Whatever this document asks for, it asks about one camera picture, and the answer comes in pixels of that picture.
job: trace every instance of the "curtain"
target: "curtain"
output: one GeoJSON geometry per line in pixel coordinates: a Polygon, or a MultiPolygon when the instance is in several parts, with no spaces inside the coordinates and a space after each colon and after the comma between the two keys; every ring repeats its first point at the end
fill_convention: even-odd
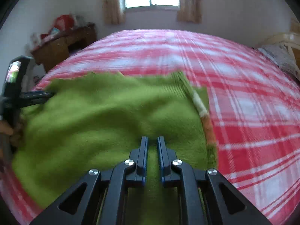
{"type": "Polygon", "coordinates": [[[177,19],[179,21],[201,23],[201,0],[180,0],[177,19]]]}
{"type": "Polygon", "coordinates": [[[104,22],[119,25],[125,22],[125,0],[103,0],[104,22]]]}

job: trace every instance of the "metal screw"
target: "metal screw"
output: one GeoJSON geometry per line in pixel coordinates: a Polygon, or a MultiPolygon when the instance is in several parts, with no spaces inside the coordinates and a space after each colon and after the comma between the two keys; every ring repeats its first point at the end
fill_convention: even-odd
{"type": "Polygon", "coordinates": [[[214,169],[214,168],[210,168],[210,169],[208,169],[208,174],[210,174],[210,175],[217,175],[217,173],[218,173],[218,171],[216,170],[216,169],[214,169]]]}
{"type": "Polygon", "coordinates": [[[127,159],[124,163],[125,163],[125,165],[127,165],[127,166],[132,166],[132,165],[134,164],[134,161],[131,160],[131,159],[127,159]]]}
{"type": "Polygon", "coordinates": [[[175,166],[180,166],[181,164],[182,164],[182,161],[180,159],[175,159],[173,161],[173,165],[175,165],[175,166]]]}
{"type": "Polygon", "coordinates": [[[91,175],[91,176],[95,176],[98,174],[98,170],[97,169],[91,169],[88,173],[91,175]]]}

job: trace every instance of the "black clamp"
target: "black clamp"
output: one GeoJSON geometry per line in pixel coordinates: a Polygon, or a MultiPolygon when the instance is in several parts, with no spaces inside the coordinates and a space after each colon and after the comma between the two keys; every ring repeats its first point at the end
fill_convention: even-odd
{"type": "Polygon", "coordinates": [[[128,188],[146,182],[148,138],[132,150],[129,159],[113,169],[91,169],[38,215],[30,225],[119,225],[125,224],[128,188]]]}
{"type": "Polygon", "coordinates": [[[157,140],[157,151],[163,186],[165,188],[176,187],[178,191],[180,224],[271,224],[216,169],[210,168],[207,171],[201,171],[192,168],[178,159],[174,150],[166,148],[162,136],[157,140]]]}
{"type": "MultiPolygon", "coordinates": [[[[261,214],[216,169],[201,171],[177,158],[157,141],[161,181],[165,188],[177,188],[182,225],[270,225],[261,214]]],[[[108,171],[91,169],[37,216],[30,225],[123,225],[128,188],[146,182],[148,138],[129,159],[108,171]]]]}
{"type": "Polygon", "coordinates": [[[15,126],[19,119],[21,108],[44,104],[54,95],[53,92],[44,91],[21,92],[22,81],[32,59],[25,56],[13,59],[6,73],[3,92],[0,96],[0,117],[12,127],[15,126]]]}

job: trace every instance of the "green blanket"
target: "green blanket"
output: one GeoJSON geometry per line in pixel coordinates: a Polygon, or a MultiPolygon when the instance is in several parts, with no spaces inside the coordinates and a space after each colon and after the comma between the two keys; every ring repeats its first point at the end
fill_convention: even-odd
{"type": "MultiPolygon", "coordinates": [[[[127,223],[177,224],[176,191],[164,189],[159,180],[156,138],[164,136],[167,147],[193,167],[205,170],[216,164],[184,74],[139,78],[90,73],[53,80],[47,90],[56,95],[23,111],[28,124],[13,160],[13,170],[33,200],[47,207],[89,169],[108,170],[127,159],[147,136],[147,182],[129,190],[127,223]]],[[[196,91],[208,108],[206,88],[196,91]]]]}

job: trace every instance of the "red plaid bedspread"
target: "red plaid bedspread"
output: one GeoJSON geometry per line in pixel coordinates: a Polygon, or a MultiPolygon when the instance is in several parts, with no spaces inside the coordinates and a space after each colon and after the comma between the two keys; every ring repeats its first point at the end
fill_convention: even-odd
{"type": "MultiPolygon", "coordinates": [[[[57,65],[37,89],[89,71],[142,76],[175,70],[208,88],[219,171],[273,224],[284,223],[300,201],[300,89],[260,52],[187,31],[122,31],[57,65]]],[[[41,212],[11,169],[0,188],[22,225],[41,212]]]]}

